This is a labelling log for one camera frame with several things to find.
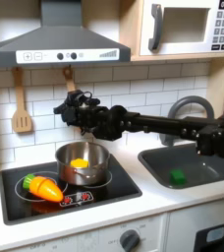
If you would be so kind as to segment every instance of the stovetop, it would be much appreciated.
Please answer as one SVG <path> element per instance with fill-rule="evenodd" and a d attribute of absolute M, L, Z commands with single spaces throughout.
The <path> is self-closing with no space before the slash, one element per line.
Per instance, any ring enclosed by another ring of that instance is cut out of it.
<path fill-rule="evenodd" d="M 64 201 L 60 204 L 46 202 L 23 189 L 24 178 L 29 173 L 52 179 L 63 191 Z M 139 187 L 113 156 L 109 160 L 107 179 L 102 184 L 68 184 L 59 178 L 57 163 L 51 162 L 1 171 L 0 193 L 5 224 L 35 221 L 141 196 Z"/>

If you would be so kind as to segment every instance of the faucet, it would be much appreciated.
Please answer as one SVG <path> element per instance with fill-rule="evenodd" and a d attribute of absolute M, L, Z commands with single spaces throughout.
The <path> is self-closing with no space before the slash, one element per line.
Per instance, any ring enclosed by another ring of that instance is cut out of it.
<path fill-rule="evenodd" d="M 171 107 L 168 114 L 168 118 L 175 118 L 179 109 L 182 106 L 187 105 L 189 103 L 197 103 L 199 105 L 202 105 L 206 110 L 207 118 L 214 119 L 214 110 L 213 110 L 212 105 L 207 99 L 202 98 L 200 96 L 187 96 L 187 97 L 179 99 Z M 164 146 L 173 147 L 175 139 L 177 139 L 176 136 L 160 134 L 160 140 L 161 140 L 162 145 Z"/>

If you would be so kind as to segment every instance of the gray sink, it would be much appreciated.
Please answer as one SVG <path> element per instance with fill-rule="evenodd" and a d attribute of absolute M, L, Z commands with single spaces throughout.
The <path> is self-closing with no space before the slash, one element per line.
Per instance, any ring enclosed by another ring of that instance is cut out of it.
<path fill-rule="evenodd" d="M 140 162 L 156 180 L 169 188 L 184 189 L 224 180 L 224 159 L 201 157 L 195 144 L 144 151 Z M 174 184 L 171 172 L 179 169 L 186 177 L 183 185 Z"/>

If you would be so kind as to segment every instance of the countertop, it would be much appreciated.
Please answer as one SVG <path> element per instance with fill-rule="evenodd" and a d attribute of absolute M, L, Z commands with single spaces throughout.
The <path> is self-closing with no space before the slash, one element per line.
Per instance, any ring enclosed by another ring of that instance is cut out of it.
<path fill-rule="evenodd" d="M 137 183 L 141 197 L 16 225 L 3 223 L 0 200 L 0 250 L 224 198 L 224 181 L 172 190 L 160 185 L 139 162 L 140 148 L 126 147 L 109 151 Z"/>

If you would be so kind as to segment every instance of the range hood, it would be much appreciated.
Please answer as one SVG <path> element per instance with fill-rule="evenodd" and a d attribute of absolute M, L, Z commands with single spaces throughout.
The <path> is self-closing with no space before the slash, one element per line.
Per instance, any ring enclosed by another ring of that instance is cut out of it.
<path fill-rule="evenodd" d="M 82 22 L 82 0 L 41 0 L 41 28 L 0 42 L 0 67 L 131 60 L 129 47 Z"/>

